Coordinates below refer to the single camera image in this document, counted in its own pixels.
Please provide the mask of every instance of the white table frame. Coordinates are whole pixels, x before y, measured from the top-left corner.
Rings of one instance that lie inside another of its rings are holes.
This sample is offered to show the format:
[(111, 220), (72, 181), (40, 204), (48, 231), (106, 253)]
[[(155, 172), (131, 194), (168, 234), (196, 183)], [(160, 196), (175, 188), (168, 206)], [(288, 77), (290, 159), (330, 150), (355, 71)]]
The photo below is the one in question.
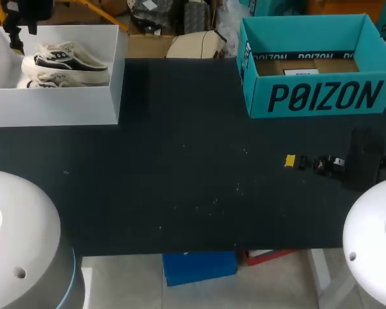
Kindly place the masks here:
[(308, 258), (315, 280), (319, 309), (337, 309), (338, 305), (356, 286), (356, 280), (349, 267), (345, 263), (332, 280), (323, 249), (310, 249)]

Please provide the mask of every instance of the black cable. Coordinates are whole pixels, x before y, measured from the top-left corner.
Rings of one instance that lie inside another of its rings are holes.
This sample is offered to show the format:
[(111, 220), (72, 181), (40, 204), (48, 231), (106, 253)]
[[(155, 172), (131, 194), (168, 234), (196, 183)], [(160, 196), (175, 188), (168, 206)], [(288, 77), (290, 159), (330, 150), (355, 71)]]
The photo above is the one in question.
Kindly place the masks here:
[(206, 34), (208, 34), (210, 31), (207, 31), (205, 35), (203, 36), (203, 39), (201, 40), (201, 54), (200, 54), (200, 59), (202, 59), (203, 56), (203, 41), (205, 40)]

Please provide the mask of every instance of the black table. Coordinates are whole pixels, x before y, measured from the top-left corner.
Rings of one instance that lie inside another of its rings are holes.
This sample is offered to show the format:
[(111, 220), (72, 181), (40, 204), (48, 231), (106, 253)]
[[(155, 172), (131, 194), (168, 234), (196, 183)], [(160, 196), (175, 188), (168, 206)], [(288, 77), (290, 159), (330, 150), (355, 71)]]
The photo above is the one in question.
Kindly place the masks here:
[(345, 156), (382, 115), (250, 119), (234, 59), (129, 60), (119, 126), (0, 128), (0, 170), (41, 187), (82, 255), (341, 247), (360, 193), (284, 168)]

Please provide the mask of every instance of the sneaker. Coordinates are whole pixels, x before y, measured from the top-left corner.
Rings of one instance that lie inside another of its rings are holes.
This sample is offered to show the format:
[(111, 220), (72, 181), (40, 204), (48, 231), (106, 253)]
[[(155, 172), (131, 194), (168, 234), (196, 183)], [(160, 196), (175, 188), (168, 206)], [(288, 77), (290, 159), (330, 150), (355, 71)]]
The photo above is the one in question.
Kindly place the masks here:
[(65, 74), (44, 74), (26, 77), (18, 83), (17, 88), (62, 88), (83, 86), (85, 85)]
[(110, 81), (107, 66), (89, 55), (76, 42), (39, 45), (36, 55), (23, 59), (21, 69), (29, 76), (65, 74), (88, 84), (105, 84)]

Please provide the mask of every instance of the yellow block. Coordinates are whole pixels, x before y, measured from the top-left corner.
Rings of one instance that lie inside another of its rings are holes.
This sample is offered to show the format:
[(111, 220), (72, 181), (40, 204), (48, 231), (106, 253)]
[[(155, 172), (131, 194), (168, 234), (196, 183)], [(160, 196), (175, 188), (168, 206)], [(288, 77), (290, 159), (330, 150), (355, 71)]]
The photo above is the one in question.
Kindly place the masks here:
[(286, 163), (284, 164), (285, 167), (293, 167), (295, 165), (295, 154), (288, 154), (286, 157)]

